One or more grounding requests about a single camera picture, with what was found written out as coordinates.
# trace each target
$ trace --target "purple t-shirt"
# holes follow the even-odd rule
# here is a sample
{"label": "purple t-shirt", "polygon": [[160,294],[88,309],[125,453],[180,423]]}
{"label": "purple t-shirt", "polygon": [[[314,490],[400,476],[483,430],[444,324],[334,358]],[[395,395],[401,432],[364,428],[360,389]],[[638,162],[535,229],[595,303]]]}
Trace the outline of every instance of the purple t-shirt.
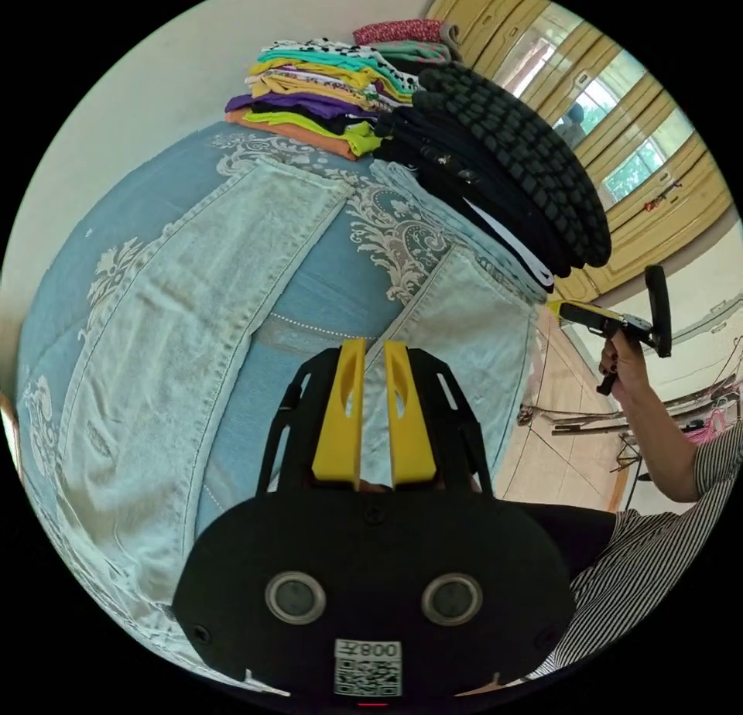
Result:
{"label": "purple t-shirt", "polygon": [[244,94],[231,98],[227,102],[227,106],[224,107],[224,111],[226,113],[228,111],[244,109],[258,101],[264,104],[274,104],[277,111],[281,111],[282,106],[304,106],[305,109],[325,119],[332,119],[333,117],[343,115],[353,115],[368,119],[376,119],[379,116],[376,112],[365,111],[355,104],[347,104],[340,99],[320,96],[318,94],[266,94],[258,97]]}

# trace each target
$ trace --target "qr code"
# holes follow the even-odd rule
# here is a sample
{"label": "qr code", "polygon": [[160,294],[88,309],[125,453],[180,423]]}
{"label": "qr code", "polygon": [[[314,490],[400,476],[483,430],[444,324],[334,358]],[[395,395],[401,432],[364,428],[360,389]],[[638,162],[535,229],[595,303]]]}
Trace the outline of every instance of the qr code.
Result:
{"label": "qr code", "polygon": [[402,661],[336,659],[335,693],[366,697],[402,695]]}

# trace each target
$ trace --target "yellow t-shirt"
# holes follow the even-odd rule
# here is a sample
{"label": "yellow t-shirt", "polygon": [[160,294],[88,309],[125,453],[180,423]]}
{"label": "yellow t-shirt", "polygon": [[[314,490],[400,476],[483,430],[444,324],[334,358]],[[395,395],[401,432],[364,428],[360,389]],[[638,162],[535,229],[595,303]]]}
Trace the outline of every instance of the yellow t-shirt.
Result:
{"label": "yellow t-shirt", "polygon": [[307,70],[311,73],[318,73],[319,75],[337,78],[338,80],[342,80],[349,86],[353,86],[353,88],[359,90],[366,88],[367,86],[373,86],[376,80],[380,80],[385,89],[385,93],[388,96],[405,104],[412,104],[413,102],[413,96],[411,94],[400,93],[400,91],[392,85],[392,82],[386,76],[370,67],[364,67],[361,70],[346,70],[343,67],[326,65],[325,63],[307,63],[304,60],[294,60],[289,57],[276,57],[274,60],[267,60],[264,63],[256,63],[250,69],[249,74],[260,75],[261,73],[265,73],[267,70],[273,70],[284,65],[292,65],[297,70]]}
{"label": "yellow t-shirt", "polygon": [[255,83],[250,84],[250,93],[254,98],[267,94],[317,94],[340,99],[349,104],[356,104],[366,111],[379,111],[373,100],[366,98],[359,91],[353,91],[328,83],[314,83],[311,80],[297,80],[282,75],[259,75]]}
{"label": "yellow t-shirt", "polygon": [[374,128],[367,121],[359,122],[357,125],[350,125],[346,127],[342,135],[335,135],[333,132],[323,129],[311,119],[299,114],[293,114],[290,111],[268,111],[262,114],[246,114],[242,119],[246,122],[258,122],[264,125],[296,125],[323,137],[345,140],[355,156],[363,156],[382,144],[382,139],[375,136]]}

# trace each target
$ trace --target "striped shirt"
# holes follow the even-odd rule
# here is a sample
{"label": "striped shirt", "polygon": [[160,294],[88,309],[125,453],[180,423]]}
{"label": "striped shirt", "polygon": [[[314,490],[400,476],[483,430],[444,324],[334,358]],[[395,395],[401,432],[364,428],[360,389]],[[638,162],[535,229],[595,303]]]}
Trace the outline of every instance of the striped shirt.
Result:
{"label": "striped shirt", "polygon": [[611,541],[571,584],[576,612],[550,657],[530,676],[580,661],[630,631],[668,594],[717,523],[743,464],[743,423],[701,445],[694,462],[699,500],[682,515],[617,514]]}

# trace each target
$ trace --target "bed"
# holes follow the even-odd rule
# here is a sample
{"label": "bed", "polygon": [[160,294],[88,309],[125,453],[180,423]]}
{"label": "bed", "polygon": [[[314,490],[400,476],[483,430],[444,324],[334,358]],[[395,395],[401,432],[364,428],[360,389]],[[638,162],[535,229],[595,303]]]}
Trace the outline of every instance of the bed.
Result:
{"label": "bed", "polygon": [[451,366],[491,477],[500,467],[544,292],[384,168],[223,122],[193,133],[80,221],[23,326],[15,407],[32,506],[91,596],[193,672],[220,678],[169,615],[178,574],[195,538],[255,493],[303,361],[366,339],[364,479],[389,483],[387,338]]}

